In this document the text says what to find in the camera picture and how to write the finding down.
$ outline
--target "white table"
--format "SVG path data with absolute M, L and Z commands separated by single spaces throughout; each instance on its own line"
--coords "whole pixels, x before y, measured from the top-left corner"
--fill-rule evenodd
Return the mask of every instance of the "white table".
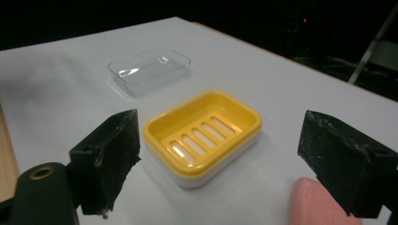
M 158 47 L 191 59 L 192 75 L 144 97 L 113 89 L 111 61 Z M 201 24 L 170 18 L 95 35 L 0 52 L 0 102 L 24 172 L 69 163 L 69 149 L 114 113 L 152 117 L 210 89 L 258 111 L 260 138 L 207 184 L 178 187 L 146 157 L 129 173 L 108 220 L 81 224 L 272 224 L 288 220 L 290 191 L 314 172 L 298 156 L 306 110 L 335 116 L 392 149 L 398 104 Z M 364 224 L 386 224 L 390 211 Z

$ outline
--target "transparent plastic container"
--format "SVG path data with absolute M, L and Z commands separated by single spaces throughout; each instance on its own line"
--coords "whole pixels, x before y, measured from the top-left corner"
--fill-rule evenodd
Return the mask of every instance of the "transparent plastic container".
M 257 140 L 260 115 L 221 91 L 208 91 L 145 124 L 149 151 L 181 187 L 197 188 Z
M 115 83 L 132 97 L 191 74 L 191 60 L 179 52 L 159 48 L 109 64 Z

